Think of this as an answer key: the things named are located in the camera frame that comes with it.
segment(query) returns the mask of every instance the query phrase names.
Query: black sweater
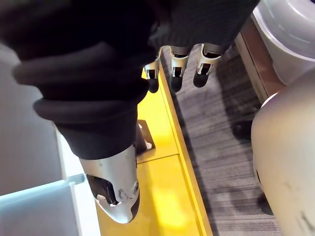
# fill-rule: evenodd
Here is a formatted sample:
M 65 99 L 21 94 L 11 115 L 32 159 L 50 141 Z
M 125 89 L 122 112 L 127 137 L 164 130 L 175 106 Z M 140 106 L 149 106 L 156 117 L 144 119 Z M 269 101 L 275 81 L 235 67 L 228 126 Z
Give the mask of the black sweater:
M 153 21 L 137 1 L 1 1 L 0 41 L 21 60 L 14 77 L 41 91 L 35 111 L 78 157 L 106 158 L 134 142 L 148 90 L 142 67 L 156 55 L 147 46 Z

